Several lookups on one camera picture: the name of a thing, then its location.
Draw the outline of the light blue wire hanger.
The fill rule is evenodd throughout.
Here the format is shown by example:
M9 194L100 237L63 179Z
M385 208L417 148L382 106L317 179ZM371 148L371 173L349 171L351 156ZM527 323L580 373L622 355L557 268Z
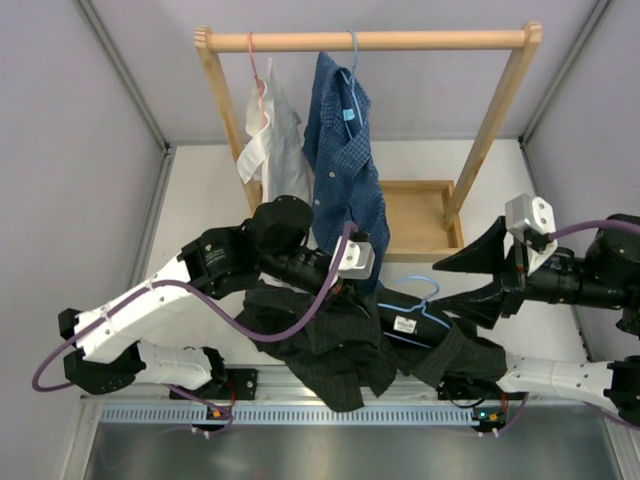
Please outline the light blue wire hanger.
M453 321L431 298L439 293L439 285L427 277L409 276L406 280L425 280L434 290L425 297L389 288L377 291L377 307L383 335L401 345L434 348L453 326Z

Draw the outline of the black pinstripe shirt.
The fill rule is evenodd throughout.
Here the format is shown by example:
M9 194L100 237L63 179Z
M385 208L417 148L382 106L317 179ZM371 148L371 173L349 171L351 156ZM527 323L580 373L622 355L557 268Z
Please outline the black pinstripe shirt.
M295 335L257 342L282 361L331 410L364 405L361 390L381 396L397 374L430 387L449 378L498 381L507 371L503 347L481 338L471 321L453 318L434 302L380 289L331 296Z

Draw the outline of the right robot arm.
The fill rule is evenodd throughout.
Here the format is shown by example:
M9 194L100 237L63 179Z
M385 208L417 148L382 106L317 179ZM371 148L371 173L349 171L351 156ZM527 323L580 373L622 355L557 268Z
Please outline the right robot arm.
M614 312L618 330L639 334L639 218L614 214L552 233L528 231L503 247L507 222L500 216L476 241L437 261L436 271L486 274L473 291L436 301L440 309L493 328L527 302ZM566 362L508 352L499 370L480 362L465 373L468 390L490 396L527 393L579 401L636 429L639 426L639 357Z

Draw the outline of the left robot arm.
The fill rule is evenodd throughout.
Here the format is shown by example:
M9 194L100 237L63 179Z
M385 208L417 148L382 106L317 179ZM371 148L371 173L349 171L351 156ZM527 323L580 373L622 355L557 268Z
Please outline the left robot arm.
M312 209L304 201L279 196L260 205L239 226L205 231L157 273L105 305L61 312L63 368L69 385L92 395L136 383L180 386L206 399L221 395L226 373L217 350L155 345L147 335L197 304L261 343L284 341L302 331L336 283L350 236L357 230L347 222L334 254L329 255L305 246L312 221ZM254 288L263 274L314 297L301 318L278 333L245 327L218 303L232 293Z

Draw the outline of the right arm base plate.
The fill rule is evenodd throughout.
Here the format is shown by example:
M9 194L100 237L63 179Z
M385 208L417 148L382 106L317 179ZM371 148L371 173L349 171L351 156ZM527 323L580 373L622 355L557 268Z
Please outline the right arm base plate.
M471 405L502 397L502 391L493 382L456 375L446 375L436 387L436 392L439 400L469 402Z

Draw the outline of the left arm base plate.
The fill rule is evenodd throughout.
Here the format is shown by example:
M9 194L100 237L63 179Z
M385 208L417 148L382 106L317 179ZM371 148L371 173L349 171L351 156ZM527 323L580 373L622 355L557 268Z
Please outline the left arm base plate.
M196 369L171 385L199 399L254 400L258 371L251 368Z

